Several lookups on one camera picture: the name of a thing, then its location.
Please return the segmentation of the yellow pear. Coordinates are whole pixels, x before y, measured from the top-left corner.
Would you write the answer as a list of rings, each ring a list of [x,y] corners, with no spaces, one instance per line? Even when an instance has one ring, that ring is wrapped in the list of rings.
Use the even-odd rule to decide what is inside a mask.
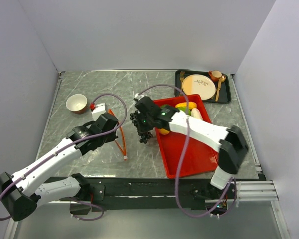
[[[162,129],[159,130],[159,133],[160,133],[161,135],[168,135],[168,134],[170,133],[170,131],[168,131],[168,130],[162,128]]]

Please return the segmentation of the black grape bunch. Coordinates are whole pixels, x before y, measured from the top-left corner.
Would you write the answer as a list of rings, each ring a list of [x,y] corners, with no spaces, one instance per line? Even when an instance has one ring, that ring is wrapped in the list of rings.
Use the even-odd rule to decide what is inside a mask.
[[[137,130],[139,136],[139,143],[146,144],[149,139],[153,138],[153,127],[147,122],[146,117],[139,111],[130,113],[130,120]]]

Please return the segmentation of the white radish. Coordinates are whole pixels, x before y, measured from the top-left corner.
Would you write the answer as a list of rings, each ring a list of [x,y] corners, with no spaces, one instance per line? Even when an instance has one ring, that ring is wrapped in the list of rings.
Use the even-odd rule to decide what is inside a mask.
[[[203,117],[202,117],[202,114],[200,112],[200,110],[198,108],[193,108],[191,110],[191,116],[196,118],[196,119],[199,119],[199,120],[202,120],[203,121]]]

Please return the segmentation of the green orange fruit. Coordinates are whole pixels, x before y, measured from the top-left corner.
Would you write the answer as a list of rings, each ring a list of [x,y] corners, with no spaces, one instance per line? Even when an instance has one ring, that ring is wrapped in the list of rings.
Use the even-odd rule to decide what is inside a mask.
[[[164,104],[164,105],[161,105],[160,108],[164,111],[169,111],[169,110],[173,109],[173,106],[171,106],[169,104]]]

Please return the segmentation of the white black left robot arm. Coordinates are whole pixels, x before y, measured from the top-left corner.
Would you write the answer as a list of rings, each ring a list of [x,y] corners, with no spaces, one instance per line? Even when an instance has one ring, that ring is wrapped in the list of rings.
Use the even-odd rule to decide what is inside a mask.
[[[47,183],[67,163],[114,141],[118,119],[102,113],[96,121],[73,128],[58,145],[31,165],[10,175],[0,175],[0,201],[14,221],[21,221],[38,207],[58,199],[88,199],[91,187],[80,173]]]

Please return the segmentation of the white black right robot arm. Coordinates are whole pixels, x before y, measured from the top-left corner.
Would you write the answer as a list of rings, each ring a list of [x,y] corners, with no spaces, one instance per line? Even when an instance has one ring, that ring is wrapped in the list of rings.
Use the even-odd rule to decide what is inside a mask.
[[[220,198],[230,178],[237,174],[249,147],[237,126],[226,128],[213,125],[173,107],[161,108],[150,97],[136,94],[134,124],[139,134],[155,127],[173,133],[188,135],[219,153],[218,166],[208,186],[209,195]]]

